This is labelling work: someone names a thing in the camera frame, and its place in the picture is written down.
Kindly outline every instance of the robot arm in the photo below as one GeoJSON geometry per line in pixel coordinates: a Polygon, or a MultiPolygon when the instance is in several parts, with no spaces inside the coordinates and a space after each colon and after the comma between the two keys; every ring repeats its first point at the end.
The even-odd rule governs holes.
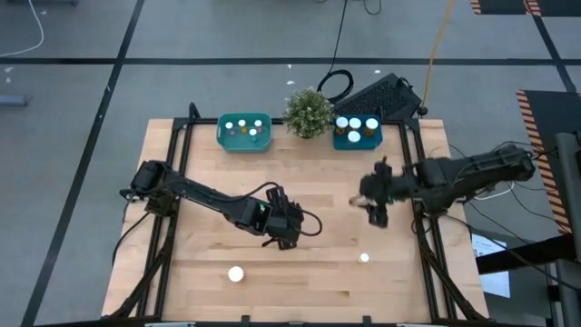
{"type": "Polygon", "coordinates": [[[167,163],[148,161],[140,166],[131,187],[120,194],[128,200],[134,196],[149,198],[145,211],[160,216],[175,213],[175,199],[182,197],[222,213],[228,222],[252,235],[268,234],[271,240],[262,246],[276,241],[281,250],[295,248],[304,220],[300,205],[289,203],[281,186],[276,183],[263,186],[268,184],[274,185],[266,191],[268,202],[250,194],[229,196],[185,178],[167,163]]]}
{"type": "Polygon", "coordinates": [[[352,205],[366,209],[369,223],[381,228],[388,226],[386,205],[406,199],[418,199],[420,210],[427,215],[440,215],[458,198],[465,201],[478,191],[502,181],[526,181],[535,166],[529,152],[514,145],[462,159],[426,159],[404,167],[402,176],[393,176],[383,161],[375,163],[374,173],[365,175],[359,184],[359,196],[350,199],[352,205]],[[357,204],[358,199],[364,203],[357,204]]]}

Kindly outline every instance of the white cap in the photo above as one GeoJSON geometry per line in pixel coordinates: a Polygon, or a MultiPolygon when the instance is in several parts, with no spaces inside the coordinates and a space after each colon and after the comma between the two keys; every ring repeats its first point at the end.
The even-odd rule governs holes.
{"type": "Polygon", "coordinates": [[[356,143],[361,139],[361,135],[355,131],[351,131],[347,134],[347,138],[350,140],[350,142],[356,143]]]}
{"type": "Polygon", "coordinates": [[[239,282],[244,278],[244,270],[239,266],[233,266],[228,271],[228,278],[232,282],[239,282]]]}
{"type": "Polygon", "coordinates": [[[349,123],[349,121],[345,117],[339,117],[339,118],[337,118],[336,123],[337,123],[337,127],[345,128],[345,127],[347,127],[347,124],[349,123]]]}
{"type": "Polygon", "coordinates": [[[360,254],[358,261],[360,263],[368,263],[369,262],[369,254],[367,254],[367,253],[360,254]]]}
{"type": "Polygon", "coordinates": [[[369,129],[376,129],[379,126],[378,120],[374,118],[370,118],[365,122],[365,125],[369,129]]]}
{"type": "Polygon", "coordinates": [[[358,129],[361,127],[361,120],[359,118],[351,118],[349,119],[349,126],[351,126],[351,128],[358,129]]]}

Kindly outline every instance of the black metal frame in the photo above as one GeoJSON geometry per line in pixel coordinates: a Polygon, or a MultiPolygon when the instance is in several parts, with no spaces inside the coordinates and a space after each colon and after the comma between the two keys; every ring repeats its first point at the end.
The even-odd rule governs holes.
{"type": "MultiPolygon", "coordinates": [[[[173,164],[175,152],[177,147],[177,140],[180,131],[185,127],[185,136],[182,144],[182,156],[179,164],[179,173],[184,174],[189,157],[189,149],[192,143],[192,131],[196,124],[217,124],[217,118],[201,118],[200,114],[194,104],[190,104],[190,114],[187,118],[174,118],[172,125],[172,135],[170,138],[169,149],[166,157],[168,164],[173,164]]],[[[282,124],[280,118],[272,118],[272,124],[282,124]]],[[[401,138],[401,147],[404,155],[404,162],[406,166],[413,164],[411,151],[409,148],[408,130],[413,133],[414,144],[416,146],[419,160],[426,158],[424,152],[423,142],[419,129],[419,121],[417,119],[406,119],[404,121],[390,121],[383,120],[384,125],[395,125],[399,129],[399,136],[401,138]]],[[[161,322],[163,314],[163,305],[165,302],[165,295],[167,291],[167,282],[169,278],[170,264],[172,261],[173,242],[179,216],[180,199],[175,200],[175,214],[170,217],[155,217],[153,223],[152,237],[150,239],[149,250],[147,253],[147,261],[145,264],[145,271],[143,278],[138,282],[130,297],[123,303],[122,307],[114,312],[111,316],[105,316],[100,321],[89,322],[72,322],[67,324],[58,324],[59,326],[67,327],[89,327],[89,326],[144,326],[146,323],[161,322]],[[162,223],[164,219],[169,220],[167,233],[163,242],[162,248],[157,251],[159,240],[161,238],[162,223]],[[159,287],[155,296],[155,305],[153,315],[145,315],[147,302],[149,300],[149,285],[159,269],[161,270],[159,287]],[[133,308],[136,308],[135,317],[129,317],[133,308]]],[[[412,210],[414,213],[415,227],[418,237],[418,245],[420,249],[422,246],[429,247],[426,231],[424,229],[423,218],[418,210],[417,203],[412,201],[412,210]]],[[[446,255],[444,254],[444,246],[438,226],[438,219],[430,219],[431,231],[434,243],[435,257],[426,258],[421,256],[421,266],[423,272],[424,284],[426,287],[426,296],[428,299],[428,309],[431,323],[445,324],[449,326],[514,326],[508,324],[495,323],[492,321],[471,321],[458,320],[456,314],[456,305],[454,296],[458,298],[459,289],[448,277],[448,267],[446,264],[446,255]],[[432,270],[434,270],[440,280],[442,281],[442,292],[445,297],[445,304],[447,310],[447,317],[439,316],[438,300],[436,299],[436,291],[432,277],[432,270]]],[[[363,316],[361,322],[356,323],[309,323],[309,322],[252,322],[250,316],[242,316],[239,322],[196,322],[195,325],[200,326],[232,326],[232,327],[250,327],[252,326],[282,326],[282,325],[298,325],[311,327],[328,327],[328,326],[396,326],[396,323],[375,323],[371,321],[371,317],[363,316]]]]}

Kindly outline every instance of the teal bin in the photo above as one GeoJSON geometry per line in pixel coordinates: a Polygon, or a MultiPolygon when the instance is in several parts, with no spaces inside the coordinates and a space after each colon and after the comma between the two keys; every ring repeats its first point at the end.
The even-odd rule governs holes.
{"type": "Polygon", "coordinates": [[[216,126],[216,140],[218,144],[227,152],[231,153],[260,153],[266,152],[271,144],[272,120],[264,113],[235,113],[223,114],[218,119],[216,126]],[[246,122],[246,133],[238,122],[246,122]],[[227,128],[227,123],[232,124],[232,128],[227,128]]]}

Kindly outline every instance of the green plant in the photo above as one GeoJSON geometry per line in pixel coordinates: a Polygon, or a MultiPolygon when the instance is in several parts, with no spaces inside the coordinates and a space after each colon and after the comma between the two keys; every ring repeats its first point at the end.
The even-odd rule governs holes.
{"type": "Polygon", "coordinates": [[[333,128],[333,104],[321,92],[310,87],[287,99],[282,120],[293,134],[309,139],[333,128]]]}

